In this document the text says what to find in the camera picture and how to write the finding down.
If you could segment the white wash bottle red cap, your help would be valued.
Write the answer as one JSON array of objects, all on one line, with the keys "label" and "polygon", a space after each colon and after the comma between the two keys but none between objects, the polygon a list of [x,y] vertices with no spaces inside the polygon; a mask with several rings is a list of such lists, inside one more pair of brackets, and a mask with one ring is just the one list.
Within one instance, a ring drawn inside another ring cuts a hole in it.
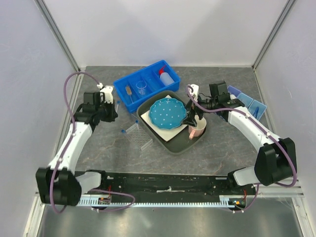
[{"label": "white wash bottle red cap", "polygon": [[165,71],[165,67],[166,66],[163,66],[159,69],[158,71],[158,74],[159,74],[159,78],[160,80],[162,81],[162,83],[165,85],[165,86],[168,86],[170,84],[173,84],[174,81],[172,79],[172,77],[169,75],[169,73],[167,73]]}]

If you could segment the blue safety glasses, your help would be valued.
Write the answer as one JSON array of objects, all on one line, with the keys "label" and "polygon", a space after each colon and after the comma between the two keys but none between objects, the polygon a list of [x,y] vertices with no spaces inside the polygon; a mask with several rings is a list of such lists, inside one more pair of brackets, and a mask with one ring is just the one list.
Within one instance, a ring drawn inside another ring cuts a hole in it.
[{"label": "blue safety glasses", "polygon": [[254,116],[255,118],[257,118],[258,113],[259,113],[259,107],[256,107],[256,108],[255,108],[255,111],[254,111],[254,113],[253,113],[253,116]]}]

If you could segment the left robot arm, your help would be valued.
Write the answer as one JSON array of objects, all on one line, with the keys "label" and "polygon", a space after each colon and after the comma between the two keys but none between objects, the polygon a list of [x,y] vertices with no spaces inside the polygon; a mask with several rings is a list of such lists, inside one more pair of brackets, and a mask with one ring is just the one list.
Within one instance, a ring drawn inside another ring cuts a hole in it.
[{"label": "left robot arm", "polygon": [[42,203],[76,206],[81,195],[95,191],[104,194],[108,181],[102,171],[86,171],[76,176],[75,168],[83,147],[99,122],[114,122],[118,117],[113,99],[113,87],[86,92],[83,103],[76,109],[67,137],[60,150],[46,168],[39,168],[36,181]]}]

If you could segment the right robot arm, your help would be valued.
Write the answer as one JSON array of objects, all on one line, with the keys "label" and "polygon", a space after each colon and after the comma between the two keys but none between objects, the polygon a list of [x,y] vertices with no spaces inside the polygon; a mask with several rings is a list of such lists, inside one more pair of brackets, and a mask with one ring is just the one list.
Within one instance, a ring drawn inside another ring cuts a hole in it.
[{"label": "right robot arm", "polygon": [[224,81],[210,84],[209,88],[211,96],[201,99],[198,85],[186,86],[190,100],[186,104],[187,117],[182,123],[196,126],[195,117],[202,119],[205,113],[215,113],[240,131],[258,152],[254,166],[228,174],[227,191],[235,195],[250,184],[293,187],[297,182],[294,141],[281,138],[264,127],[242,101],[228,92]]}]

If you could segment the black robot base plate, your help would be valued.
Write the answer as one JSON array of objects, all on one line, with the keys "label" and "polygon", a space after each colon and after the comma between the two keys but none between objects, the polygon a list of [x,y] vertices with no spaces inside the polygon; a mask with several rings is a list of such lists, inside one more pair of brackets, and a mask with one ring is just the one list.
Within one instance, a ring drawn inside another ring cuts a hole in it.
[{"label": "black robot base plate", "polygon": [[251,185],[234,187],[226,176],[169,175],[143,173],[106,173],[99,190],[133,195],[138,202],[218,201],[219,196],[250,196],[256,193]]}]

